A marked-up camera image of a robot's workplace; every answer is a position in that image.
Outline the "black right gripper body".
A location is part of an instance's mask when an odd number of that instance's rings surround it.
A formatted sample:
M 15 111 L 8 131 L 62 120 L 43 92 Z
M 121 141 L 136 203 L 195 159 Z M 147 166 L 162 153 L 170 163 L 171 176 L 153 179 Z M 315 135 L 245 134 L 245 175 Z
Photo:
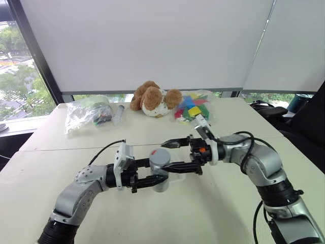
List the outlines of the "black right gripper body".
M 190 145 L 190 158 L 191 162 L 196 165 L 196 174 L 202 175 L 202 166 L 212 161 L 211 146 L 207 142 L 200 138 L 191 139 Z

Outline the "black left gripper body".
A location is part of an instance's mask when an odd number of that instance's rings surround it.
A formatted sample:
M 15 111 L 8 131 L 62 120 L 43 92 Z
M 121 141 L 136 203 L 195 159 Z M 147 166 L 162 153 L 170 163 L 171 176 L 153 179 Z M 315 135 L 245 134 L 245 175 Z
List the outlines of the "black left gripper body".
M 121 182 L 123 187 L 131 188 L 132 193 L 138 191 L 137 181 L 138 181 L 138 166 L 137 161 L 132 161 L 130 165 L 123 169 L 121 173 Z

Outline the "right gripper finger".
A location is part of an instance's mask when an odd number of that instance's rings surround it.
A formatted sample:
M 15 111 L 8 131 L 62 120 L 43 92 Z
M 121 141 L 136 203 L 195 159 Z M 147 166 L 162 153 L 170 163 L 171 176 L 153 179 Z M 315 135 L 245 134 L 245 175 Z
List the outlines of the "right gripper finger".
M 161 144 L 161 147 L 171 148 L 171 149 L 180 148 L 183 146 L 189 146 L 189 141 L 190 141 L 189 137 L 169 139 L 169 140 L 163 142 Z
M 198 164 L 190 162 L 173 162 L 166 164 L 161 167 L 162 170 L 166 172 L 171 172 L 171 173 L 200 173 L 200 167 Z

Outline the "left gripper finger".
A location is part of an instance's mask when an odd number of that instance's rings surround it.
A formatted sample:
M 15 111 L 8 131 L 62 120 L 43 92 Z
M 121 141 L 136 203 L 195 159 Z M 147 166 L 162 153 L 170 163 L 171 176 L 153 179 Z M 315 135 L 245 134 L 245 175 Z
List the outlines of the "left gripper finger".
M 158 185 L 164 182 L 164 176 L 162 175 L 150 175 L 146 178 L 138 179 L 137 181 L 137 189 L 148 188 Z
M 137 168 L 141 168 L 141 167 L 148 168 L 148 167 L 150 167 L 150 160 L 149 160 L 149 158 L 137 159 L 137 160 L 134 160 L 134 164 Z

